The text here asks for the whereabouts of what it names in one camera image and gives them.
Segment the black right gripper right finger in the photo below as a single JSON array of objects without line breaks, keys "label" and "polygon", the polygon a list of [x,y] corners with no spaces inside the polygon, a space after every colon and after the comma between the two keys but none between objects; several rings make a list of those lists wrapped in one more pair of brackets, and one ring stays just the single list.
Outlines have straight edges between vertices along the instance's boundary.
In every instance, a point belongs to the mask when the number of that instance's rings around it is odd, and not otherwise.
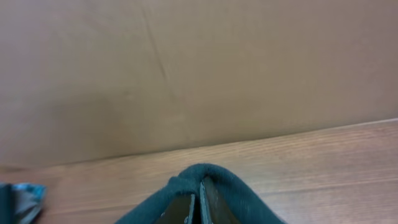
[{"label": "black right gripper right finger", "polygon": [[200,212],[204,224],[240,224],[210,177],[200,183]]}]

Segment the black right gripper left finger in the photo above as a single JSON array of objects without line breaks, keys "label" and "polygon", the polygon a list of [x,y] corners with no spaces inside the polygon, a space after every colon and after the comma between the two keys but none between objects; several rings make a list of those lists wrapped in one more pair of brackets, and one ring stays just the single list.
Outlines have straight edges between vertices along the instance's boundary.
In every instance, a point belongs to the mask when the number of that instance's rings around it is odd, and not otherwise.
[{"label": "black right gripper left finger", "polygon": [[176,196],[156,220],[155,224],[193,224],[195,195]]}]

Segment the dark teal t-shirt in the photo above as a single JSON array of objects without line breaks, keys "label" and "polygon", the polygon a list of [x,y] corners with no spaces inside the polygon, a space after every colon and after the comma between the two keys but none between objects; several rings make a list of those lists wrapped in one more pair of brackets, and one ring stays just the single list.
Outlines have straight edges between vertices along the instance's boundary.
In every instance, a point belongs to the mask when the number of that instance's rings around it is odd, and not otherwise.
[{"label": "dark teal t-shirt", "polygon": [[171,177],[117,224],[284,224],[238,176],[214,164],[195,164]]}]

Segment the light blue printed t-shirt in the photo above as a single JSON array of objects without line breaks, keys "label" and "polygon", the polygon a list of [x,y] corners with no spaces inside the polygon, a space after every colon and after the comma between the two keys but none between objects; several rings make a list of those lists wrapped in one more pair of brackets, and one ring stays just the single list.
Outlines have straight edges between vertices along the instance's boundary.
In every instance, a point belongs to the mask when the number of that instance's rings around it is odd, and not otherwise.
[{"label": "light blue printed t-shirt", "polygon": [[46,186],[31,183],[14,184],[12,192],[16,199],[17,222],[31,223],[43,209]]}]

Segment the grey folded garment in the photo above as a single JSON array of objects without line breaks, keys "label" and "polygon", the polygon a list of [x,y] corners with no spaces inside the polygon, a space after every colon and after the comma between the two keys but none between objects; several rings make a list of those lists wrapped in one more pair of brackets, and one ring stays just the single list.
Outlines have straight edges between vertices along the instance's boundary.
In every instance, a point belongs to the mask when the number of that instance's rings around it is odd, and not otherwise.
[{"label": "grey folded garment", "polygon": [[16,190],[15,194],[15,223],[33,224],[42,210],[42,194],[26,190]]}]

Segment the black folded garment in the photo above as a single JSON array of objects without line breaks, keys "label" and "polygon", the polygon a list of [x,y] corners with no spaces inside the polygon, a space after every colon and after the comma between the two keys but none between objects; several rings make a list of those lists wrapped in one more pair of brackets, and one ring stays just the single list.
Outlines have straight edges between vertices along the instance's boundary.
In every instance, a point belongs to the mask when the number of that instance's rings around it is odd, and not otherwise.
[{"label": "black folded garment", "polygon": [[1,224],[14,223],[14,195],[11,184],[1,183]]}]

